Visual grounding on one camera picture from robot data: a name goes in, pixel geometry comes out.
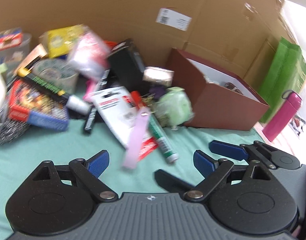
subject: gray ribbed panel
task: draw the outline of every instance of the gray ribbed panel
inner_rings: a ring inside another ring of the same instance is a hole
[[[299,210],[299,220],[302,221],[306,207],[306,165],[301,165],[296,170],[279,168],[270,171],[294,198]]]
[[[177,193],[125,193],[99,205],[90,220],[68,233],[48,237],[13,234],[8,240],[259,240],[218,225],[201,204],[183,201]],[[294,239],[286,233],[265,240]]]

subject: brown box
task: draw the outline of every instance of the brown box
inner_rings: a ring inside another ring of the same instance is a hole
[[[172,49],[166,68],[174,71],[172,85],[184,88],[191,100],[195,116],[186,126],[250,130],[269,108],[238,75],[186,51]],[[243,95],[223,87],[226,82]]]
[[[283,0],[0,1],[0,31],[19,26],[32,34],[32,47],[47,30],[83,23],[105,40],[133,38],[147,65],[164,66],[171,48],[177,47],[241,78],[272,35],[283,4]],[[191,17],[187,30],[157,23],[161,8]],[[264,57],[265,62],[272,59],[271,53]],[[253,81],[249,75],[248,82]]]

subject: roll of tape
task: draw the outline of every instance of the roll of tape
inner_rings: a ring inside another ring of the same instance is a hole
[[[60,89],[73,94],[78,73],[62,59],[42,59],[34,64],[32,73]]]

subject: white cap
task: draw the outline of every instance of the white cap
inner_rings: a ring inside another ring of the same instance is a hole
[[[75,95],[71,95],[66,103],[67,108],[83,115],[88,115],[90,106],[91,105],[89,103],[83,101]]]
[[[168,156],[168,157],[166,158],[166,161],[167,161],[168,163],[173,163],[173,162],[175,162],[177,159],[178,159],[178,154],[177,154],[177,153],[174,153],[174,154],[172,154],[171,156]]]

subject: screw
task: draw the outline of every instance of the screw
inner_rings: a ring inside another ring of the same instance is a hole
[[[115,193],[112,191],[103,191],[100,193],[100,197],[104,199],[112,199],[115,197]]]
[[[187,193],[187,195],[190,198],[195,198],[195,199],[203,197],[203,193],[200,192],[199,190],[191,190]]]

